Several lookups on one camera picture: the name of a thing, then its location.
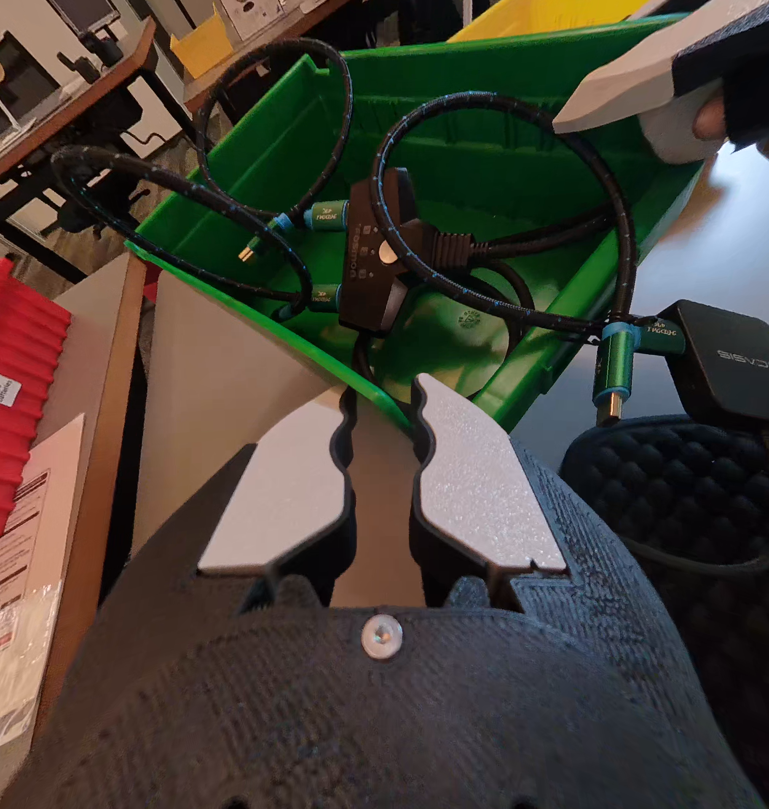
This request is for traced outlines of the black adapter box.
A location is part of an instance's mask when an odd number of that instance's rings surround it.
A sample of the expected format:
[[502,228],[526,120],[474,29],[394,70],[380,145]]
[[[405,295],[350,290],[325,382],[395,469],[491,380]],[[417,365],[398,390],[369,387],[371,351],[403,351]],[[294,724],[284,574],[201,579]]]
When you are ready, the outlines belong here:
[[[769,325],[681,299],[640,326],[643,347],[666,359],[686,416],[695,424],[759,437],[769,452]],[[769,571],[769,546],[723,575]]]

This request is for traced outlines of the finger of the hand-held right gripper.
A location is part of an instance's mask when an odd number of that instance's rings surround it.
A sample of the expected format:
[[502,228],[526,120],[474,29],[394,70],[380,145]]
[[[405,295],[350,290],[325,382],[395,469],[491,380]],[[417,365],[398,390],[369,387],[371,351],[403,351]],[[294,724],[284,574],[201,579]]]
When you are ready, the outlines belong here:
[[585,76],[553,120],[557,134],[664,107],[769,55],[769,1],[710,1]]

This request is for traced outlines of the yellow plastic bin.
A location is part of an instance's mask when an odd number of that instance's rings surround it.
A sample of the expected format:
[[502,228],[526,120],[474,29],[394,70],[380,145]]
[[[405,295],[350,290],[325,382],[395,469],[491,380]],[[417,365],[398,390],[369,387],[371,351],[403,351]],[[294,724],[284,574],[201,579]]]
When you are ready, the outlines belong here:
[[460,43],[616,24],[646,1],[500,1],[452,35]]
[[234,53],[225,22],[216,5],[213,14],[181,40],[171,35],[170,48],[193,79],[200,78]]

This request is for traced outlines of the black foam pad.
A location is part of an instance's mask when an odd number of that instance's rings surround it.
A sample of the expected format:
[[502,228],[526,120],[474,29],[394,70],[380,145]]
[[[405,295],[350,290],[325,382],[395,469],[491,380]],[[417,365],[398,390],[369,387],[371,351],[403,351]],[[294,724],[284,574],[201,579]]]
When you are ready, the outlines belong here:
[[641,564],[769,805],[769,439],[630,419],[581,434],[559,475]]

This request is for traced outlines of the black HDMI switch box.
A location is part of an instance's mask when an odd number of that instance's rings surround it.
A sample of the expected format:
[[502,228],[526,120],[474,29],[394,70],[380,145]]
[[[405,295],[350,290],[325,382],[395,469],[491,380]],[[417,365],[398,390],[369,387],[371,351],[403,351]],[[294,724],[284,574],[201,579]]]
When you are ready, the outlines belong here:
[[[413,182],[404,167],[391,167],[383,178],[385,202],[399,232],[430,268],[450,274],[469,263],[471,234],[443,233],[418,216]],[[354,184],[343,210],[346,249],[340,283],[338,318],[358,334],[385,338],[411,288],[421,279],[402,260],[375,220],[366,180]]]

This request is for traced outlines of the green plastic bin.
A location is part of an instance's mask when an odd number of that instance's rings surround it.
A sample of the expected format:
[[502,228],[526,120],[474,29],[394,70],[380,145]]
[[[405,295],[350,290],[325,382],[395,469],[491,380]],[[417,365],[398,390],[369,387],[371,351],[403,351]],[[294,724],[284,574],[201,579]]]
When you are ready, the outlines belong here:
[[[678,19],[668,15],[547,35],[348,53],[354,95],[349,138],[317,199],[347,200],[357,191],[365,196],[382,140],[401,118],[432,99],[493,91],[554,117],[586,75]],[[318,178],[338,139],[345,102],[338,69],[328,66],[325,57],[295,53],[287,59],[288,71],[209,154],[209,168],[226,194],[273,214],[298,202]],[[643,258],[663,216],[673,212],[701,165],[661,161],[634,117],[582,136],[612,170],[630,204]],[[608,202],[592,170],[564,143],[501,111],[460,110],[422,121],[391,152],[387,168],[396,167],[410,174],[418,219],[477,242],[556,225]],[[261,257],[244,263],[239,251],[251,235],[179,194],[167,197],[138,234],[220,278],[286,292],[298,289],[285,254],[266,248]],[[356,388],[401,429],[407,420],[396,400],[409,400],[412,378],[425,371],[465,396],[478,391],[480,408],[511,430],[577,350],[554,332],[531,329],[506,358],[501,319],[420,285],[407,290],[390,333],[370,347],[379,388],[352,368],[358,331],[346,327],[349,317],[304,311],[278,323],[272,318],[278,302],[189,276],[137,245],[129,248]],[[610,309],[617,262],[614,230],[504,261],[528,284],[543,311],[602,319]]]

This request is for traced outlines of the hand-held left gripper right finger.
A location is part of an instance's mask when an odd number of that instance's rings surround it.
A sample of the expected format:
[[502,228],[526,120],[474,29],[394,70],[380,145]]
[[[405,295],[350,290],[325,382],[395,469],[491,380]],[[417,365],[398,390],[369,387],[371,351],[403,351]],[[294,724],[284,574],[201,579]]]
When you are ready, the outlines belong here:
[[424,578],[488,585],[567,575],[564,553],[508,433],[427,373],[412,383],[410,552]]

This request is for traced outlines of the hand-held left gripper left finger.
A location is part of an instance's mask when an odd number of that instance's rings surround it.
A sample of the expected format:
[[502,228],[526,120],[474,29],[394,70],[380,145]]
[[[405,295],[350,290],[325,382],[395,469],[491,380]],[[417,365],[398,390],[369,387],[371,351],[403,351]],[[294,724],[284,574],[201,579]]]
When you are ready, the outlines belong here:
[[337,386],[272,426],[253,446],[198,572],[334,584],[357,548],[349,475],[356,421],[355,391]]

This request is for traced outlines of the red ribbed plastic bin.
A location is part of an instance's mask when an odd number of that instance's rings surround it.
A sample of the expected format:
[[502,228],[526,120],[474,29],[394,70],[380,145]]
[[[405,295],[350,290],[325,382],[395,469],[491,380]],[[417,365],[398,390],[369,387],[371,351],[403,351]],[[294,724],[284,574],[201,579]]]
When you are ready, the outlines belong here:
[[14,278],[0,259],[0,537],[24,468],[72,315]]

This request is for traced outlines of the wooden office desk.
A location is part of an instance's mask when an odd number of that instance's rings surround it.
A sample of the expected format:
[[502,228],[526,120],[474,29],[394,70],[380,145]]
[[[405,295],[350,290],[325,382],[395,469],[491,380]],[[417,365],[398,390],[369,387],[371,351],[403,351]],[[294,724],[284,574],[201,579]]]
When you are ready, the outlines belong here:
[[46,118],[18,137],[0,153],[0,238],[21,255],[36,259],[71,284],[86,278],[77,267],[16,226],[13,216],[53,186],[49,165],[53,147],[66,140],[70,130],[90,110],[122,86],[131,84],[152,61],[156,21],[148,16],[138,34],[127,36],[124,56],[93,84],[74,91]]

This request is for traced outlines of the person's right hand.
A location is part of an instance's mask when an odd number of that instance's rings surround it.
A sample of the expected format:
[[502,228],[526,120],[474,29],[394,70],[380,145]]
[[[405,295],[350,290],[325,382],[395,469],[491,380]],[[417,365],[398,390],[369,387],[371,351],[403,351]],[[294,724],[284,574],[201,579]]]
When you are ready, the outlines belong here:
[[698,110],[692,129],[694,137],[704,142],[726,140],[726,112],[723,96],[713,96]]

